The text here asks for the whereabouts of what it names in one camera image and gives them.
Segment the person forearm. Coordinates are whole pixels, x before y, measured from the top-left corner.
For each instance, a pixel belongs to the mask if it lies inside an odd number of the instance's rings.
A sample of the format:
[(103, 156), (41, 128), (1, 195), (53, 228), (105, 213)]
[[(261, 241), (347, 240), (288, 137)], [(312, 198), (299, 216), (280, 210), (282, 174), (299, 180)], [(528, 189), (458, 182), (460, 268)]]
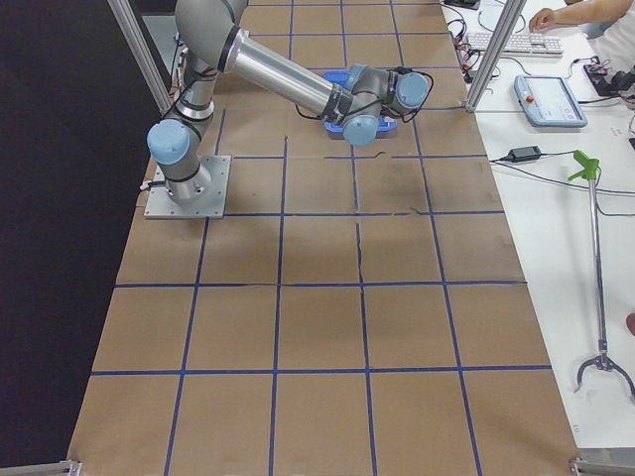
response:
[(557, 25), (572, 26), (614, 22), (624, 15), (629, 6), (629, 1), (581, 1), (558, 10), (555, 13), (555, 22)]

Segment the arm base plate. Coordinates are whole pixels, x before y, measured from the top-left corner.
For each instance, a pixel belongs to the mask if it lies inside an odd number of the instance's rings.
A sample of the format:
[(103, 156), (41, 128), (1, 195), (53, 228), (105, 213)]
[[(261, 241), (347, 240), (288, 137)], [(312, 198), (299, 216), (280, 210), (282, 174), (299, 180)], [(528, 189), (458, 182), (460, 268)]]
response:
[(230, 176), (230, 156), (202, 156), (199, 170), (188, 181), (169, 181), (156, 166), (154, 181), (145, 206), (149, 219), (198, 219), (224, 216)]

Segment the person hand on keyboard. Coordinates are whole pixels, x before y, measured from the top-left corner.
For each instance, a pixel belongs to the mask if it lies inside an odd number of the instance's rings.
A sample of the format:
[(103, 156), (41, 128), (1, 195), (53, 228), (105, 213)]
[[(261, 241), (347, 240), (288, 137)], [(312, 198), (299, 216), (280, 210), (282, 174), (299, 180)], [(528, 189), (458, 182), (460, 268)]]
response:
[(558, 21), (558, 13), (555, 10), (544, 8), (538, 11), (528, 23), (530, 32), (541, 32), (554, 27)]

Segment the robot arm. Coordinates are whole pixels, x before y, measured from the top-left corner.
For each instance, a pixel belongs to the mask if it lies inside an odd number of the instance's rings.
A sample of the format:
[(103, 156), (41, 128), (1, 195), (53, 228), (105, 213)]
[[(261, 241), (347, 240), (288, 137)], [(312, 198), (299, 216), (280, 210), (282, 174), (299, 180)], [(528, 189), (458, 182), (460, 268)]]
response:
[(198, 154), (213, 116), (219, 74), (242, 78), (309, 110), (309, 116), (341, 127), (354, 147), (371, 144), (383, 117), (412, 120), (432, 91), (433, 79), (406, 67), (355, 64), (344, 85), (333, 83), (252, 40), (240, 27), (245, 1), (180, 1), (176, 23), (185, 44), (185, 70), (174, 105), (148, 132), (151, 156), (164, 176), (163, 195), (190, 215), (224, 210), (227, 160)]

